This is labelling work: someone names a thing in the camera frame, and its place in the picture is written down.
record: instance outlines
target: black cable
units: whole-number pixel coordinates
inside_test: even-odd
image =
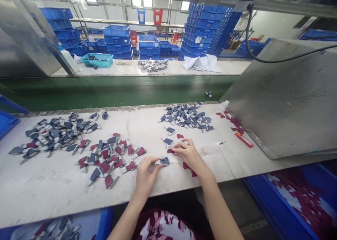
[[[328,47],[319,48],[319,49],[316,49],[316,50],[313,50],[313,51],[310,51],[310,52],[306,52],[306,53],[303,53],[303,54],[300,54],[300,55],[297,55],[297,56],[294,56],[294,57],[291,57],[291,58],[281,59],[281,60],[272,60],[272,61],[270,61],[270,60],[259,59],[258,57],[256,57],[250,51],[250,49],[249,49],[249,42],[248,42],[250,22],[252,21],[253,5],[248,5],[247,6],[247,10],[249,11],[249,19],[248,19],[247,28],[246,28],[246,49],[247,49],[248,54],[253,59],[255,59],[256,61],[259,61],[261,63],[266,63],[266,64],[282,63],[282,62],[290,61],[290,60],[293,60],[293,59],[296,59],[296,58],[300,58],[300,57],[303,57],[303,56],[306,56],[306,55],[309,55],[309,54],[313,54],[315,52],[320,52],[320,51],[324,51],[326,49],[331,49],[331,48],[336,48],[337,47],[337,45],[331,45],[331,46],[328,46]]]

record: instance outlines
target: pile of plastic parts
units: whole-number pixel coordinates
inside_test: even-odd
[[[328,239],[333,219],[322,207],[321,190],[307,182],[301,169],[275,171],[267,177],[312,231],[320,239]]]

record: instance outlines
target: wall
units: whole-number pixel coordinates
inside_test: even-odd
[[[259,38],[260,35],[264,34],[263,42],[268,38],[290,39],[299,30],[293,27],[303,17],[303,15],[296,14],[257,11],[250,24],[255,32],[250,37]],[[235,29],[244,30],[247,27],[247,22],[248,16],[245,19],[240,19]]]

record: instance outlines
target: work table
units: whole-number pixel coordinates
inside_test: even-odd
[[[117,65],[119,61],[129,61],[131,65]],[[109,68],[86,67],[84,64],[79,64],[80,71],[77,76],[177,76],[177,75],[240,75],[250,65],[250,61],[218,61],[217,65],[221,69],[221,73],[186,70],[183,67],[184,61],[169,61],[167,69],[151,72],[141,70],[141,66],[137,64],[138,60],[117,60]],[[68,76],[66,71],[61,68],[51,75],[51,77]]]
[[[216,115],[218,108],[219,104],[204,104],[200,109],[212,118],[211,124],[215,130],[210,132],[202,133],[196,128],[186,129],[178,125],[171,126],[168,122],[157,122],[165,113],[164,106],[149,105],[108,111],[107,120],[101,117],[97,120],[101,129],[83,134],[83,138],[91,140],[90,146],[98,143],[99,139],[108,139],[113,133],[119,133],[121,139],[129,139],[134,147],[144,147],[147,151],[144,156],[167,156],[171,164],[158,173],[151,196],[200,186],[198,177],[192,178],[191,171],[183,169],[181,158],[166,153],[166,144],[162,140],[162,137],[168,137],[165,126],[176,129],[176,133],[169,137],[174,143],[179,141],[176,134],[193,139],[217,182],[337,158],[334,155],[302,155],[270,160],[247,134],[246,138],[255,144],[253,148],[239,140],[231,130],[233,124]],[[93,113],[87,109],[77,112],[84,120]],[[48,153],[41,152],[22,165],[20,155],[7,154],[13,147],[30,142],[25,131],[38,121],[59,116],[67,119],[69,114],[21,118],[21,122],[0,141],[0,228],[113,206],[130,199],[136,171],[121,175],[112,189],[105,188],[103,178],[86,187],[95,166],[88,166],[88,173],[85,174],[79,169],[77,161],[89,156],[89,150],[83,154],[78,151],[74,156],[71,152],[57,150],[50,158],[47,158]],[[223,145],[214,153],[206,154],[203,147],[215,142],[223,142]],[[139,163],[142,157],[136,158],[135,162]],[[131,161],[128,155],[124,155],[124,159],[126,163]],[[120,169],[112,170],[111,174],[121,174]]]

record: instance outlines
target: stack of blue crates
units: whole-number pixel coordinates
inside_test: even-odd
[[[257,56],[260,54],[260,52],[263,50],[263,48],[266,46],[265,43],[256,42],[252,40],[248,40],[249,43],[249,50],[254,54],[254,56]],[[246,41],[243,41],[240,47],[237,49],[236,54],[239,54],[243,58],[250,58],[250,55],[247,52],[246,49]]]
[[[88,47],[80,39],[78,29],[72,27],[70,18],[73,18],[69,8],[40,7],[44,17],[60,40],[62,47],[72,56],[84,56],[88,53]]]
[[[114,59],[133,59],[129,26],[108,25],[102,31],[108,52]]]
[[[138,35],[140,59],[159,58],[160,42],[154,35]]]
[[[220,26],[211,42],[208,54],[220,56],[224,48],[228,48],[228,39],[233,34],[234,28],[238,23],[242,12],[233,11],[232,7],[222,7],[224,16],[220,22]]]
[[[179,60],[184,56],[191,58],[205,56],[215,36],[224,14],[223,6],[208,6],[192,3],[187,18],[185,35],[181,43]]]

